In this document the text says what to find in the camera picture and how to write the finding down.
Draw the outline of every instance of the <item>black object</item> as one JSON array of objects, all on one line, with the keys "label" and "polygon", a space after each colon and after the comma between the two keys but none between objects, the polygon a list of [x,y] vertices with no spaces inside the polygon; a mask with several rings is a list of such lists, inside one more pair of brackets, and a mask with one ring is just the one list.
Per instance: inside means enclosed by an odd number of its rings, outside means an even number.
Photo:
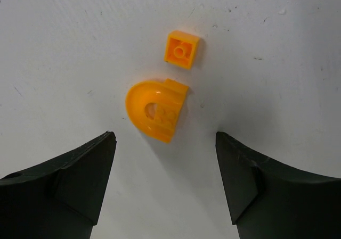
[{"label": "black object", "polygon": [[116,138],[111,132],[0,180],[1,239],[89,239],[98,222]]},{"label": "black object", "polygon": [[240,239],[341,238],[341,179],[290,167],[226,133],[216,134],[216,151]]}]

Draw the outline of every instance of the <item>orange object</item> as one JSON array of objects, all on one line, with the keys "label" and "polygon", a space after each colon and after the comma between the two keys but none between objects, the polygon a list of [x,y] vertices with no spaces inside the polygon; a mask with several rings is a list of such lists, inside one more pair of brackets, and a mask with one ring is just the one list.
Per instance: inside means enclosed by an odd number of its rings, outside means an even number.
[{"label": "orange object", "polygon": [[192,67],[200,38],[175,30],[168,35],[165,61],[185,69]]},{"label": "orange object", "polygon": [[128,116],[145,134],[169,143],[174,135],[187,90],[188,86],[170,79],[164,83],[138,83],[126,96]]}]

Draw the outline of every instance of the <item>scratch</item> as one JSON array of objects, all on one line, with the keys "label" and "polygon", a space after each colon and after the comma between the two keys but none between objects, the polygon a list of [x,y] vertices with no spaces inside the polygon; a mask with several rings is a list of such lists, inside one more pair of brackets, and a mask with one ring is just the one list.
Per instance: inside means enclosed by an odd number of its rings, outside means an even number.
[{"label": "scratch", "polygon": [[14,87],[14,89],[18,92],[18,94],[20,94],[21,97],[23,97],[21,92],[19,92],[19,90],[16,87]]},{"label": "scratch", "polygon": [[192,13],[194,12],[196,8],[193,8],[192,12],[190,13],[190,15],[188,16],[188,18],[192,15]]}]

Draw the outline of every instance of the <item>small orange cube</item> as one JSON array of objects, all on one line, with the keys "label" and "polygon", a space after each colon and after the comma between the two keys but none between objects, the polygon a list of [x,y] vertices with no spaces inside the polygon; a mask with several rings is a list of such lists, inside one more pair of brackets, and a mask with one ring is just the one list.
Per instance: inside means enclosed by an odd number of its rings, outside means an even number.
[{"label": "small orange cube", "polygon": [[175,30],[168,35],[165,62],[191,69],[200,38]]}]

